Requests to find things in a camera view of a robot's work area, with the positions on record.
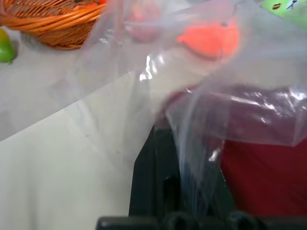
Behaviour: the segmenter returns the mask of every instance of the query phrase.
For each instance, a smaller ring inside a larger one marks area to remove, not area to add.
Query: red cloth
[[[240,210],[307,215],[307,140],[296,147],[226,141],[221,166]]]

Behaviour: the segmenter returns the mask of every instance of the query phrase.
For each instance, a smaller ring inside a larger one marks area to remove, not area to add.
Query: green fruit
[[[15,52],[6,32],[0,28],[0,62],[12,63]]]

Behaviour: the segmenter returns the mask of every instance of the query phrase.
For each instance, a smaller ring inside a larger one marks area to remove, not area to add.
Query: plastic bag
[[[280,145],[305,138],[306,38],[247,0],[113,0],[81,50],[74,80],[84,95],[110,89],[112,119],[97,109],[103,108],[99,98],[87,104],[110,155],[119,153],[131,168],[166,98],[186,88],[165,109],[176,135],[185,200],[191,214],[203,214],[226,138]],[[239,86],[251,90],[237,91]],[[279,87],[287,93],[273,90]],[[265,90],[272,90],[273,99]],[[233,123],[234,102],[269,115],[239,110],[237,121],[244,124]],[[278,129],[285,118],[296,122]],[[278,135],[250,132],[250,119],[263,130],[276,125]]]

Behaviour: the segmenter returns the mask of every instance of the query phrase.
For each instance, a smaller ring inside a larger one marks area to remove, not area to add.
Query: plastic wrap
[[[166,98],[185,89],[164,109],[185,200],[203,214],[226,139],[292,146],[305,138],[306,39],[253,1],[113,0],[72,79],[84,95],[109,89],[112,107],[99,98],[88,105],[110,153],[130,167]]]

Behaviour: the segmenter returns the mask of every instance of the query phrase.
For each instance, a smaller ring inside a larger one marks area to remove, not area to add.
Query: orange wicker basket
[[[57,49],[78,49],[104,4],[73,0],[0,0],[0,24]]]

